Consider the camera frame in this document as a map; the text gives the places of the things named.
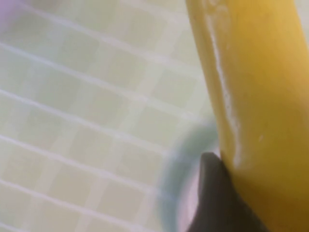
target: yellow banana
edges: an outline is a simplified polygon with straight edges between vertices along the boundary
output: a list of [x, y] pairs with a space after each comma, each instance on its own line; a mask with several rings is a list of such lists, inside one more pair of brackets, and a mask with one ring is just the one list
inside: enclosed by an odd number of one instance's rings
[[309, 231], [309, 54], [293, 0], [187, 0], [222, 159], [272, 232]]

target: banana peel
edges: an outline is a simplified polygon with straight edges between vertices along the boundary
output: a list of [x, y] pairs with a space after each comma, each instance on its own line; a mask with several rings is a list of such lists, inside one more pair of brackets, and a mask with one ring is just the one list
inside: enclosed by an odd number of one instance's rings
[[187, 0], [221, 157], [271, 232], [309, 231], [309, 53], [293, 0]]

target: grout line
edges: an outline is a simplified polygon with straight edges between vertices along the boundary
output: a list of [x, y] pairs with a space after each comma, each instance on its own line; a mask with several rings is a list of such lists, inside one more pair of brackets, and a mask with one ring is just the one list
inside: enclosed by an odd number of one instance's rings
[[[117, 31], [117, 35], [120, 35], [120, 36], [125, 35], [127, 31], [129, 30], [130, 25], [132, 24], [133, 16], [134, 16], [133, 11], [129, 11], [129, 13], [123, 15], [122, 7], [119, 5], [116, 13], [114, 14], [114, 20], [112, 23], [109, 24], [107, 30]], [[115, 54], [116, 54], [115, 49], [108, 49], [103, 54], [103, 61], [100, 67], [102, 76], [107, 74], [108, 67], [113, 61], [113, 59], [115, 58]], [[120, 93], [123, 93], [125, 91], [126, 91], [125, 89], [121, 89]], [[135, 97], [137, 96], [135, 92], [130, 92], [129, 95], [132, 95], [132, 99], [141, 99], [141, 100], [144, 99], [143, 97]], [[102, 197], [104, 197], [103, 194], [106, 188], [108, 187], [108, 185], [109, 185], [109, 181], [104, 180], [100, 177], [97, 177], [91, 185], [91, 189], [90, 189], [90, 192], [88, 194], [88, 197], [86, 199], [84, 206], [88, 209], [96, 210], [100, 204]], [[74, 232], [86, 232], [89, 227], [89, 224], [91, 223], [91, 220], [92, 218], [89, 215], [85, 215], [85, 214], [80, 215]]]
[[54, 108], [46, 106], [44, 104], [40, 104], [36, 101], [32, 101], [32, 100], [26, 99], [26, 98], [22, 98], [22, 97], [15, 95], [13, 93], [9, 93], [5, 90], [0, 89], [0, 95], [3, 95], [3, 96], [8, 97], [10, 99], [22, 102], [22, 103], [27, 104], [27, 105], [31, 105], [31, 106], [36, 107], [38, 109], [41, 109], [45, 112], [48, 112], [52, 115], [56, 115], [58, 117], [61, 117], [64, 120], [79, 123], [79, 124], [81, 124], [81, 125], [83, 125], [87, 128], [92, 129], [92, 130], [107, 134], [107, 135], [112, 136], [112, 137], [119, 138], [123, 141], [126, 141], [126, 142], [129, 142], [131, 144], [143, 147], [147, 150], [154, 151], [154, 152], [156, 152], [156, 153], [158, 153], [162, 156], [166, 156], [168, 154], [168, 151], [166, 149], [164, 149], [163, 147], [159, 146], [159, 145], [153, 144], [151, 142], [145, 141], [143, 139], [137, 138], [137, 137], [132, 136], [132, 135], [127, 134], [127, 133], [122, 133], [122, 132], [119, 133], [116, 130], [107, 129], [107, 128], [102, 127], [102, 126], [100, 126], [96, 123], [89, 122], [85, 119], [82, 119], [78, 116], [70, 115], [68, 113], [62, 112], [60, 110], [54, 109]]
[[71, 204], [71, 203], [68, 203], [68, 202], [64, 202], [64, 201], [61, 201], [59, 199], [49, 197], [45, 194], [35, 192], [33, 190], [30, 190], [28, 188], [22, 187], [20, 185], [14, 184], [14, 183], [7, 182], [7, 181], [0, 179], [0, 184], [3, 185], [3, 186], [9, 187], [11, 189], [18, 190], [18, 191], [23, 192], [25, 194], [28, 194], [30, 196], [40, 198], [42, 200], [45, 200], [45, 201], [50, 202], [52, 204], [55, 204], [59, 207], [67, 208], [69, 210], [79, 212], [80, 214], [88, 214], [88, 215], [90, 215], [94, 218], [102, 219], [102, 220], [107, 221], [109, 223], [112, 223], [114, 225], [121, 226], [125, 229], [132, 228], [132, 224], [130, 222], [127, 222], [127, 221], [124, 221], [124, 220], [121, 220], [121, 219], [118, 219], [118, 218], [115, 218], [115, 217], [112, 217], [112, 216], [109, 216], [109, 215], [105, 215], [105, 214], [102, 214], [102, 213], [99, 213], [99, 212], [96, 212], [96, 211], [93, 211], [93, 210], [89, 210], [89, 209], [86, 209], [86, 208], [78, 206], [78, 205], [74, 205], [74, 204]]
[[107, 43], [107, 44], [109, 44], [113, 47], [127, 51], [127, 52], [129, 52], [133, 55], [142, 57], [146, 60], [161, 64], [161, 65], [164, 65], [164, 66], [166, 66], [167, 68], [169, 68], [170, 70], [172, 70], [176, 73], [180, 73], [182, 75], [185, 74], [189, 77], [200, 80], [199, 75], [201, 73], [201, 68], [198, 67], [198, 66], [188, 65], [188, 64], [183, 63], [181, 61], [174, 60], [174, 59], [171, 59], [171, 58], [168, 58], [168, 57], [161, 56], [159, 54], [155, 54], [153, 52], [148, 52], [146, 50], [134, 47], [134, 46], [130, 45], [129, 43], [125, 43], [123, 41], [120, 41], [120, 40], [118, 40], [118, 39], [116, 39], [116, 38], [114, 38], [110, 35], [104, 34], [102, 32], [96, 32], [96, 31], [87, 29], [87, 28], [80, 26], [80, 25], [78, 25], [74, 22], [71, 22], [67, 19], [61, 18], [59, 16], [54, 16], [52, 14], [43, 12], [43, 11], [38, 10], [38, 9], [35, 9], [32, 6], [29, 6], [29, 5], [24, 4], [22, 2], [20, 2], [20, 5], [22, 6], [22, 8], [25, 11], [28, 11], [32, 14], [38, 15], [38, 16], [45, 18], [45, 19], [48, 19], [52, 22], [61, 24], [65, 27], [68, 27], [68, 28], [74, 29], [78, 32], [84, 33], [84, 34], [86, 34], [86, 35], [88, 35], [88, 36], [90, 36], [94, 39], [101, 40], [101, 41], [103, 41], [103, 42], [105, 42], [105, 43]]
[[[179, 37], [182, 34], [183, 29], [174, 27], [174, 24], [172, 22], [169, 22], [159, 40], [157, 43], [156, 48], [158, 50], [163, 50], [166, 56], [169, 56], [175, 47], [176, 42], [178, 41]], [[146, 91], [148, 94], [151, 94], [156, 87], [157, 83], [159, 82], [159, 78], [162, 76], [163, 70], [160, 70], [159, 72], [154, 72], [152, 70], [152, 67], [150, 66], [147, 69], [148, 73], [146, 72], [146, 77], [144, 78], [144, 83], [140, 84], [139, 91]], [[136, 116], [136, 119], [131, 120], [130, 123], [134, 124], [138, 120], [138, 116]], [[134, 222], [140, 227], [135, 226], [131, 228], [130, 232], [136, 232], [136, 230], [142, 232], [142, 226], [144, 226], [147, 223], [147, 220], [150, 216], [151, 209], [155, 203], [155, 194], [153, 192], [148, 192], [144, 195], [140, 207], [134, 216]]]
[[138, 189], [138, 190], [140, 190], [142, 192], [153, 191], [156, 194], [158, 194], [158, 195], [160, 195], [160, 196], [162, 196], [162, 197], [164, 197], [164, 198], [166, 198], [168, 200], [174, 201], [174, 198], [172, 196], [167, 195], [167, 194], [163, 194], [158, 189], [156, 189], [156, 188], [154, 188], [152, 186], [149, 186], [147, 184], [143, 184], [143, 183], [140, 183], [138, 181], [131, 180], [129, 178], [117, 176], [117, 175], [115, 175], [113, 173], [110, 173], [110, 172], [108, 172], [106, 170], [103, 170], [103, 169], [98, 169], [98, 168], [87, 166], [85, 164], [81, 164], [81, 163], [79, 163], [77, 161], [65, 158], [65, 157], [63, 157], [63, 156], [61, 156], [59, 154], [56, 154], [56, 153], [53, 153], [53, 152], [50, 152], [50, 151], [46, 151], [46, 150], [40, 149], [38, 147], [32, 146], [30, 144], [23, 143], [21, 141], [17, 141], [17, 140], [12, 139], [12, 138], [8, 138], [8, 137], [6, 137], [4, 135], [1, 135], [1, 134], [0, 134], [0, 140], [5, 141], [5, 142], [10, 143], [10, 144], [13, 144], [13, 145], [16, 145], [16, 146], [19, 146], [19, 147], [22, 147], [23, 149], [26, 149], [28, 151], [35, 152], [35, 153], [40, 154], [40, 155], [42, 155], [44, 157], [47, 157], [47, 158], [49, 158], [51, 160], [56, 160], [56, 161], [59, 161], [59, 162], [61, 162], [63, 164], [66, 164], [68, 166], [72, 166], [72, 167], [81, 169], [81, 170], [83, 170], [85, 172], [94, 174], [96, 176], [103, 177], [103, 178], [108, 178], [108, 179], [111, 179], [113, 181], [122, 183], [124, 185], [136, 188], [136, 189]]
[[121, 0], [121, 2], [130, 5], [131, 7], [134, 7], [136, 9], [148, 12], [153, 16], [163, 18], [170, 23], [181, 25], [184, 27], [184, 29], [190, 28], [189, 18], [184, 13], [171, 12], [164, 9], [163, 7], [149, 4], [143, 0]]
[[[38, 62], [38, 63], [44, 64], [44, 65], [47, 65], [49, 67], [52, 67], [52, 68], [54, 68], [57, 71], [69, 74], [72, 77], [75, 77], [75, 78], [77, 78], [77, 79], [79, 79], [81, 81], [84, 81], [84, 82], [90, 83], [90, 84], [92, 84], [94, 86], [98, 86], [100, 88], [112, 91], [113, 93], [115, 93], [117, 95], [120, 95], [120, 96], [123, 96], [123, 97], [126, 97], [129, 100], [139, 101], [139, 102], [146, 102], [147, 104], [149, 104], [151, 107], [153, 107], [155, 109], [161, 110], [163, 112], [169, 113], [169, 114], [177, 116], [177, 117], [182, 117], [183, 116], [183, 115], [181, 115], [182, 110], [179, 107], [177, 107], [177, 106], [173, 106], [171, 104], [168, 104], [168, 103], [156, 100], [156, 99], [148, 99], [147, 97], [145, 97], [145, 96], [143, 96], [141, 94], [138, 94], [138, 93], [136, 93], [134, 91], [126, 90], [126, 89], [124, 89], [122, 87], [117, 87], [117, 86], [112, 85], [112, 84], [110, 84], [110, 83], [108, 83], [106, 81], [103, 81], [101, 79], [97, 79], [97, 78], [94, 78], [92, 76], [86, 75], [86, 74], [84, 74], [82, 72], [71, 70], [71, 69], [69, 69], [69, 68], [67, 68], [67, 67], [65, 67], [63, 65], [53, 63], [53, 62], [51, 62], [49, 60], [37, 57], [37, 56], [35, 56], [33, 54], [29, 54], [29, 53], [27, 53], [25, 51], [22, 51], [22, 50], [20, 50], [18, 48], [12, 47], [12, 46], [7, 45], [7, 44], [4, 44], [2, 42], [0, 42], [0, 47], [5, 49], [5, 50], [7, 50], [7, 51], [10, 51], [10, 52], [12, 52], [14, 54], [22, 56], [24, 58], [31, 59], [31, 60], [33, 60], [35, 62]], [[188, 112], [188, 114], [186, 114], [185, 117], [188, 117], [189, 120], [192, 120], [192, 121], [195, 121], [197, 123], [202, 123], [203, 124], [203, 119], [201, 117], [193, 115], [190, 112]]]
[[[74, 11], [72, 13], [76, 14], [76, 12], [79, 10], [80, 8], [80, 4], [78, 4], [75, 1], [75, 5], [73, 7]], [[56, 39], [58, 40], [57, 42], [57, 47], [56, 49], [52, 50], [53, 56], [56, 56], [59, 51], [62, 49], [62, 45], [66, 40], [68, 31], [67, 30], [60, 30], [61, 33], [55, 33]], [[40, 63], [36, 62], [35, 60], [31, 60], [32, 63], [35, 62], [37, 66], [39, 66], [41, 69], [45, 69], [44, 66], [42, 66]], [[63, 139], [63, 135], [57, 138], [57, 141]], [[44, 166], [43, 166], [43, 170], [41, 172], [40, 178], [38, 179], [38, 181], [36, 182], [35, 185], [35, 190], [38, 192], [47, 192], [48, 189], [50, 188], [57, 172], [60, 170], [62, 166], [62, 163], [59, 162], [55, 162], [55, 161], [50, 161], [50, 160], [46, 160], [44, 162]], [[23, 218], [23, 223], [21, 224], [21, 228], [25, 229], [25, 230], [30, 230], [33, 221], [36, 219], [37, 214], [39, 213], [41, 209], [41, 202], [37, 199], [37, 198], [33, 198], [31, 197], [29, 205], [27, 207], [27, 213], [26, 216]]]

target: banana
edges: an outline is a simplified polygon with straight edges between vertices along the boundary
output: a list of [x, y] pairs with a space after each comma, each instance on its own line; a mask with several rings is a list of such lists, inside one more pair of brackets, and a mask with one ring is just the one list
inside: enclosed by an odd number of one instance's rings
[[272, 232], [309, 231], [309, 53], [293, 0], [187, 0], [233, 184]]

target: tiled background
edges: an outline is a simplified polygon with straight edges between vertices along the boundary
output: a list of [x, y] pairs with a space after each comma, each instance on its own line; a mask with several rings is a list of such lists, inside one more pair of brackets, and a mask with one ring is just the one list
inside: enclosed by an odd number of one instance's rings
[[[307, 0], [299, 1], [305, 22]], [[0, 33], [0, 232], [163, 232], [212, 111], [183, 0], [28, 0]]]

